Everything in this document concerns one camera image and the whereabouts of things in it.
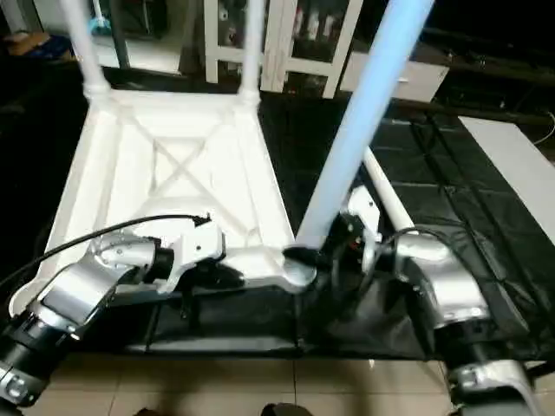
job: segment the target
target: black cable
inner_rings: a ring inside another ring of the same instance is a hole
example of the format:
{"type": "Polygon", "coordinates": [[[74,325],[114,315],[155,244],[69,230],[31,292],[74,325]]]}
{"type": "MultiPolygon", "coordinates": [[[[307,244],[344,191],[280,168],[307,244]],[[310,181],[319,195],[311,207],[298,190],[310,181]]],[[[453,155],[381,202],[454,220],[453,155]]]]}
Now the black cable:
{"type": "Polygon", "coordinates": [[[109,232],[112,232],[112,231],[118,231],[118,230],[121,230],[122,228],[126,228],[126,227],[129,227],[131,225],[147,223],[147,222],[150,222],[150,221],[158,221],[158,220],[161,220],[161,219],[191,219],[195,223],[195,225],[197,225],[197,226],[210,221],[210,217],[204,218],[204,217],[198,217],[196,215],[187,215],[187,214],[166,214],[166,215],[154,215],[152,217],[136,218],[136,219],[131,219],[129,221],[125,221],[123,223],[118,223],[118,224],[115,224],[115,225],[111,225],[109,227],[102,228],[101,230],[93,231],[93,232],[90,232],[89,234],[85,234],[84,236],[81,236],[81,237],[78,237],[74,240],[68,241],[67,243],[58,245],[54,249],[45,252],[41,256],[35,257],[33,260],[24,264],[22,267],[20,267],[19,269],[17,269],[13,273],[10,273],[6,278],[4,278],[0,282],[0,287],[5,285],[7,282],[13,280],[15,277],[19,276],[25,270],[28,270],[31,267],[42,263],[47,258],[55,256],[59,252],[67,250],[67,249],[73,247],[74,245],[84,243],[88,240],[92,240],[93,238],[97,238],[97,237],[99,237],[103,234],[108,234],[109,232]]]}
{"type": "Polygon", "coordinates": [[[460,259],[457,253],[453,250],[453,246],[451,245],[451,243],[447,240],[447,238],[443,234],[440,234],[437,231],[434,231],[432,229],[429,229],[427,227],[422,227],[419,225],[415,225],[414,227],[403,228],[397,232],[394,232],[389,237],[387,237],[385,241],[383,241],[383,243],[381,243],[378,249],[375,251],[374,258],[372,259],[372,263],[370,264],[369,269],[367,270],[366,274],[362,278],[361,283],[358,287],[357,298],[359,302],[362,300],[362,297],[368,291],[370,285],[372,284],[372,280],[373,280],[372,277],[375,272],[375,266],[377,265],[383,253],[385,253],[389,249],[389,246],[392,243],[394,243],[395,240],[397,240],[399,237],[402,237],[405,234],[408,234],[409,232],[413,232],[413,231],[436,237],[441,243],[445,244],[460,259]]]}

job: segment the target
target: black mat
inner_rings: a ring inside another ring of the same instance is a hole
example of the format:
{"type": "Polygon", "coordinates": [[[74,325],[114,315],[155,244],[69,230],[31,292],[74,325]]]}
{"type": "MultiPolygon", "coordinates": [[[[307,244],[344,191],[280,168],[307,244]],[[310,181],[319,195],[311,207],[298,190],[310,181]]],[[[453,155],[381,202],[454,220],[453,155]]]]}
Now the black mat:
{"type": "MultiPolygon", "coordinates": [[[[10,253],[3,273],[42,250],[87,108],[75,64],[6,68],[12,71],[3,83],[11,81],[13,94],[3,97],[0,130],[13,221],[3,243],[10,253]],[[23,111],[14,114],[14,102],[23,111]],[[40,174],[28,174],[30,166],[40,174]]],[[[140,71],[108,70],[107,77],[127,89],[218,89],[140,71]]],[[[345,101],[263,94],[260,120],[294,229],[345,107],[345,101]]],[[[472,136],[455,118],[390,108],[373,149],[413,220],[447,233],[470,262],[499,323],[490,336],[509,340],[521,359],[551,358],[555,248],[472,136]],[[505,293],[518,312],[507,307],[505,293]]],[[[363,173],[357,180],[368,183],[363,173]]],[[[386,221],[382,232],[389,231],[386,221]]],[[[356,279],[343,282],[349,290],[356,279]]],[[[322,274],[301,296],[268,288],[201,297],[189,319],[180,301],[112,309],[81,347],[195,356],[433,357],[426,334],[407,313],[406,288],[386,276],[377,282],[367,294],[369,308],[352,320],[340,319],[342,311],[331,307],[322,274]]],[[[4,295],[9,289],[3,287],[4,295]]]]}

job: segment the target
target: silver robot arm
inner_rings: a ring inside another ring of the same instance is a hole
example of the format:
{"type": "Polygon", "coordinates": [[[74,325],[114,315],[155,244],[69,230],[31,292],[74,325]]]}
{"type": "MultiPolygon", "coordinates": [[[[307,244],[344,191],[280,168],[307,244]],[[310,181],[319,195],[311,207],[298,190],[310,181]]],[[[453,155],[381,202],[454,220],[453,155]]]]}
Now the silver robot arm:
{"type": "Polygon", "coordinates": [[[405,234],[395,247],[395,274],[417,293],[459,413],[543,414],[523,365],[506,358],[504,342],[480,336],[492,324],[490,310],[449,247],[436,237],[405,234]]]}
{"type": "Polygon", "coordinates": [[[182,240],[187,243],[163,248],[156,238],[112,232],[92,240],[79,261],[60,270],[0,335],[0,414],[20,414],[16,407],[36,402],[72,344],[117,301],[119,286],[154,287],[163,296],[185,271],[225,254],[213,222],[182,240]]]}

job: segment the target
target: tile floor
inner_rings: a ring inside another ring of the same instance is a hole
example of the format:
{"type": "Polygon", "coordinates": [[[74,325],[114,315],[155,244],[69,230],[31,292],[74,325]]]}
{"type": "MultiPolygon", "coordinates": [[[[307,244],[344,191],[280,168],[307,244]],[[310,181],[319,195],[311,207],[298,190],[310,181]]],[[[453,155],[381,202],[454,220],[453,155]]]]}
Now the tile floor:
{"type": "MultiPolygon", "coordinates": [[[[555,376],[539,397],[555,406],[555,376]]],[[[169,361],[75,354],[26,411],[34,416],[258,416],[267,403],[297,402],[314,416],[445,416],[440,365],[377,361],[169,361]]]]}

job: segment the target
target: cabinet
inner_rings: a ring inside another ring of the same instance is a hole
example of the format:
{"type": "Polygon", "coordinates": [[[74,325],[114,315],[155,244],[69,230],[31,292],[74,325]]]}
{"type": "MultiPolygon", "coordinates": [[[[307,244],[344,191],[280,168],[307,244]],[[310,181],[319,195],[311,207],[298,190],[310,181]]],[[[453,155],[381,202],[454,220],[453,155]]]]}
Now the cabinet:
{"type": "MultiPolygon", "coordinates": [[[[346,65],[340,90],[355,91],[368,53],[353,52],[346,65]]],[[[431,63],[409,61],[402,72],[393,96],[411,101],[430,102],[445,79],[448,67],[431,63]]]]}
{"type": "MultiPolygon", "coordinates": [[[[240,77],[245,0],[205,0],[206,80],[240,77]]],[[[339,83],[362,0],[267,0],[260,87],[325,98],[339,83]]]]}

